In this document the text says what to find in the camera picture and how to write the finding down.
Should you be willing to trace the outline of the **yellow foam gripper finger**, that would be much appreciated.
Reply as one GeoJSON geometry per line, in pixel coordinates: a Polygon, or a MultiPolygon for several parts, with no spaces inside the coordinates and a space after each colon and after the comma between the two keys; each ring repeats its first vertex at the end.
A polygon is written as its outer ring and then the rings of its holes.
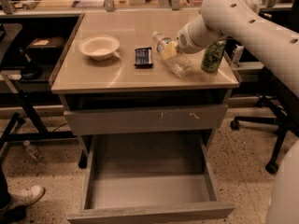
{"type": "Polygon", "coordinates": [[[161,56],[165,61],[175,57],[176,55],[178,55],[177,41],[170,41],[169,43],[162,45],[161,56]]]}

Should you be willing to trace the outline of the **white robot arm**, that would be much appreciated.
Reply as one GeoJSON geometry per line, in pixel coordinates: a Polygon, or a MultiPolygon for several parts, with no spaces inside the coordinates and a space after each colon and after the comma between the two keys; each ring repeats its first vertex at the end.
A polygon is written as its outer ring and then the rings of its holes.
{"type": "MultiPolygon", "coordinates": [[[[203,0],[197,17],[178,31],[163,52],[168,60],[179,53],[193,54],[232,37],[270,71],[279,102],[298,124],[298,34],[259,16],[259,0],[203,0]]],[[[299,148],[293,145],[277,170],[265,224],[299,224],[299,148]]]]}

